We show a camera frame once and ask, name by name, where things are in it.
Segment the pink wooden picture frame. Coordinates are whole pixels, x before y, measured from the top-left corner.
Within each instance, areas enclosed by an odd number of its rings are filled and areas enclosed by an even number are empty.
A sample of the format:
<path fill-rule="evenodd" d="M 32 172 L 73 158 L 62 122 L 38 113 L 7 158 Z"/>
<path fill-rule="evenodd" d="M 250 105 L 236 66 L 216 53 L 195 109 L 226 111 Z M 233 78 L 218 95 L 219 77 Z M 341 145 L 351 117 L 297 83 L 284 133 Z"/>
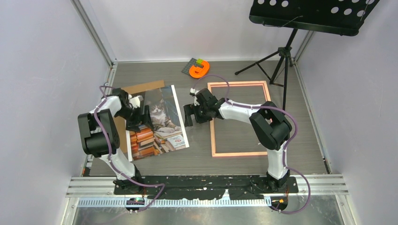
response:
<path fill-rule="evenodd" d="M 265 100 L 271 100 L 268 86 L 265 81 L 240 81 L 240 82 L 230 82 L 229 86 L 226 82 L 209 82 L 207 88 L 212 91 L 212 88 L 221 87 L 262 87 L 263 96 Z M 253 152 L 232 152 L 232 153 L 217 153 L 216 152 L 216 139 L 215 139 L 215 129 L 214 120 L 210 121 L 210 137 L 211 137 L 211 153 L 212 157 L 251 157 L 251 156 L 266 156 L 266 151 L 253 151 Z"/>

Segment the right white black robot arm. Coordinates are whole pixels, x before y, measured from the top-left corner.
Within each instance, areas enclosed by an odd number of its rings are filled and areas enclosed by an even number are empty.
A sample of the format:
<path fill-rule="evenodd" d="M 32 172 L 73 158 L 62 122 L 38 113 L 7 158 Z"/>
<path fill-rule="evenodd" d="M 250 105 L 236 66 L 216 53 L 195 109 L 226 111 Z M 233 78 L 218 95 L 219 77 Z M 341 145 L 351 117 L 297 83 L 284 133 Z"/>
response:
<path fill-rule="evenodd" d="M 228 98 L 218 99 L 207 88 L 200 91 L 191 89 L 190 95 L 194 97 L 194 101 L 184 105 L 184 125 L 191 127 L 194 122 L 205 123 L 213 119 L 250 124 L 260 144 L 267 150 L 266 187 L 272 192 L 281 192 L 290 177 L 286 149 L 292 131 L 292 125 L 284 111 L 271 101 L 251 105 Z"/>

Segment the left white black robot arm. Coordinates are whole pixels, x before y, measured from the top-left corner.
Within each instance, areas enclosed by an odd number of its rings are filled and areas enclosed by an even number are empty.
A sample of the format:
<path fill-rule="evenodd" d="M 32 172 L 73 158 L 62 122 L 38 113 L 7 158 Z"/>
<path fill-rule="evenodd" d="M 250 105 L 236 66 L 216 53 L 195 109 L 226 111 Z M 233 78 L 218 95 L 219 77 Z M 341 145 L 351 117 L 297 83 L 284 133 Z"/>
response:
<path fill-rule="evenodd" d="M 141 95 L 133 97 L 121 88 L 103 94 L 100 103 L 77 118 L 82 148 L 85 154 L 104 161 L 116 174 L 114 184 L 122 190 L 139 194 L 144 184 L 137 167 L 121 150 L 121 141 L 114 119 L 125 120 L 126 130 L 140 132 L 141 126 L 152 128 L 149 106 Z"/>

